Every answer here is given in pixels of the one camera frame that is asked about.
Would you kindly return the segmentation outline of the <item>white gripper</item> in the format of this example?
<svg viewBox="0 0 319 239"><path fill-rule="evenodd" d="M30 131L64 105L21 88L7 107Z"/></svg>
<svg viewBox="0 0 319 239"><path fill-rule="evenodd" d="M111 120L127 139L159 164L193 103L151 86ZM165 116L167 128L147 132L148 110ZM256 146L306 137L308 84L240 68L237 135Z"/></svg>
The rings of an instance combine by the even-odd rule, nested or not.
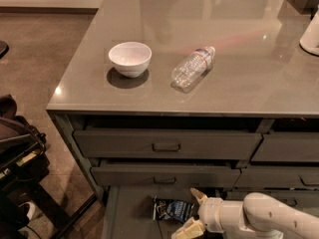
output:
<svg viewBox="0 0 319 239"><path fill-rule="evenodd" d="M209 197L196 188L190 190L192 196L199 204L199 220L189 218L172 235L171 239L195 239L203 235L205 229L208 232L222 233L220 222L220 207L223 202L221 198Z"/></svg>

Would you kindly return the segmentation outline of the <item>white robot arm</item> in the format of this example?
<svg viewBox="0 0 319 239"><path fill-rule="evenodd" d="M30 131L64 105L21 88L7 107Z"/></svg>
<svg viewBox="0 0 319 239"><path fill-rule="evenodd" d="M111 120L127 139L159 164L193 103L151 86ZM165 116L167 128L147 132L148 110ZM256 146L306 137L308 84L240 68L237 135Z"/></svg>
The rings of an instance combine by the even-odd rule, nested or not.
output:
<svg viewBox="0 0 319 239"><path fill-rule="evenodd" d="M266 194L252 192L242 201L232 201L208 197L196 188L190 192L199 204L199 218L189 218L171 239L194 239L205 231L234 232L245 239L283 239L286 233L294 238L319 239L318 217Z"/></svg>

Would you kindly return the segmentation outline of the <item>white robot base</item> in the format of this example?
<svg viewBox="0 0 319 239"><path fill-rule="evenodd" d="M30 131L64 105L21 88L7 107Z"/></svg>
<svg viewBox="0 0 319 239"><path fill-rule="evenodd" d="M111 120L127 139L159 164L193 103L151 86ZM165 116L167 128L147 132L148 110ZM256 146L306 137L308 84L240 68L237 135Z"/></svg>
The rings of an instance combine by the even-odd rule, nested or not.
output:
<svg viewBox="0 0 319 239"><path fill-rule="evenodd" d="M299 44L306 52L319 56L319 6Z"/></svg>

